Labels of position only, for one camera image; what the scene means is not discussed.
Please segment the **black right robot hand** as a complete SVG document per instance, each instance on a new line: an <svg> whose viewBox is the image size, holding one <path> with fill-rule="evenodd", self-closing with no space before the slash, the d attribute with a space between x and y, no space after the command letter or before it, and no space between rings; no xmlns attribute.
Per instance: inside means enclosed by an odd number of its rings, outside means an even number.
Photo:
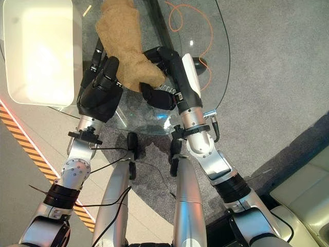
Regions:
<svg viewBox="0 0 329 247"><path fill-rule="evenodd" d="M178 52L165 46L158 46L143 53L148 60L155 64L164 74L172 78L175 93L156 90L147 83L139 83L144 100L151 106L162 110L178 108L182 113L193 107L202 107L201 96L192 89L184 67L182 57Z"/></svg>

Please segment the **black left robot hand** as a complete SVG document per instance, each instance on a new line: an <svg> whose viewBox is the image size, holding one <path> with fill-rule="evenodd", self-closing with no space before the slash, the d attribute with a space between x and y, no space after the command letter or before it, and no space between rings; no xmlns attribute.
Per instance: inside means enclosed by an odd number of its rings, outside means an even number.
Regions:
<svg viewBox="0 0 329 247"><path fill-rule="evenodd" d="M85 70L77 96L79 114L108 122L119 105L123 88L117 79L119 59L103 54L97 41L90 66Z"/></svg>

